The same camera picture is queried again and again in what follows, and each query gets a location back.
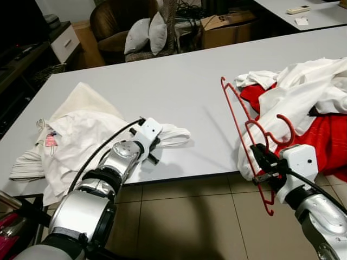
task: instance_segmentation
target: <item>remote control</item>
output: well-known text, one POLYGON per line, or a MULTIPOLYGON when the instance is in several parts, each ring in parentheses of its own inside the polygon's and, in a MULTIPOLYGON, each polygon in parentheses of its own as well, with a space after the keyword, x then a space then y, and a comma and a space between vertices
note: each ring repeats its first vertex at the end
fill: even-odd
POLYGON ((25 56, 29 55, 29 53, 30 53, 30 49, 29 49, 29 48, 28 48, 28 49, 25 49, 25 50, 23 50, 21 53, 19 53, 19 54, 17 55, 17 57, 15 57, 15 60, 16 60, 16 61, 19 61, 19 60, 23 59, 25 56))
POLYGON ((287 10, 287 14, 294 15, 294 14, 298 14, 300 12, 307 12, 310 10, 310 8, 311 7, 309 7, 308 5, 303 5, 303 6, 296 7, 296 8, 289 8, 287 10))

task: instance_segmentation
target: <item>pink object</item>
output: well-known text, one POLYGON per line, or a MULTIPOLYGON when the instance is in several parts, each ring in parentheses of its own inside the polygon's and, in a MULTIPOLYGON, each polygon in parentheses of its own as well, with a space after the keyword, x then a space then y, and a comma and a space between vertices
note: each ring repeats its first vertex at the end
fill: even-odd
POLYGON ((9 228, 11 228, 12 223, 19 217, 16 213, 11 213, 6 215, 4 218, 0 219, 0 259, 2 260, 12 246, 19 239, 17 236, 17 232, 11 233, 6 232, 9 228))
POLYGON ((46 147, 52 147, 52 146, 58 146, 58 144, 56 143, 54 136, 48 134, 46 137, 46 147))

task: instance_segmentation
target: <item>pile of clothes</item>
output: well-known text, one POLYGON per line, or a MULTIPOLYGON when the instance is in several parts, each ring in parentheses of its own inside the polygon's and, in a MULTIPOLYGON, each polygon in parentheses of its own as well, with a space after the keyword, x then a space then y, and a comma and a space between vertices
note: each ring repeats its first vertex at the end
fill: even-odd
MULTIPOLYGON (((127 124, 112 104, 89 85, 79 83, 50 119, 38 121, 39 136, 34 147, 16 160, 9 178, 28 181, 45 177, 48 185, 43 193, 44 206, 59 202, 91 154, 127 124)), ((157 148, 181 145, 190 139, 190 132, 184 128, 167 123, 162 127, 157 148)), ((114 143, 131 137, 129 131, 121 133, 100 151, 84 173, 95 169, 114 143)))
MULTIPOLYGON (((234 84, 242 88, 241 97, 259 113, 256 119, 267 132, 288 139, 288 126, 276 118, 284 115, 295 129, 293 144, 316 148, 319 172, 347 182, 347 57, 297 63, 277 73, 253 71, 238 76, 234 84)), ((257 127, 250 131, 255 142, 264 142, 257 127)), ((249 146, 248 135, 243 138, 249 146)), ((272 151, 283 148, 270 141, 272 151)), ((251 180, 253 173, 242 147, 238 168, 251 180)))

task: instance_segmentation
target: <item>pillow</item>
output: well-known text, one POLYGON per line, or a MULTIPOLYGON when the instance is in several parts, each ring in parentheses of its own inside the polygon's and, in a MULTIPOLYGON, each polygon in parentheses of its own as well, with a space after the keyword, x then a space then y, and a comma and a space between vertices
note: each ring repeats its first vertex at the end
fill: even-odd
POLYGON ((150 19, 145 18, 138 20, 130 28, 130 31, 125 39, 124 54, 135 53, 145 47, 148 42, 148 28, 150 26, 150 19))
POLYGON ((165 46, 168 37, 168 30, 164 18, 157 12, 150 24, 149 30, 151 51, 156 56, 165 46))

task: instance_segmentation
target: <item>drawer handle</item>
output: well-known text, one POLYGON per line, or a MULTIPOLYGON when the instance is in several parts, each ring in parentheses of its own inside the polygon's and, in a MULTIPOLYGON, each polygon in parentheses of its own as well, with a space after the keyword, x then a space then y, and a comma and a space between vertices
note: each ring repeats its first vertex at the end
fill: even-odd
POLYGON ((68 41, 66 41, 65 43, 64 43, 64 47, 66 48, 70 43, 71 43, 71 39, 70 40, 68 40, 68 41))

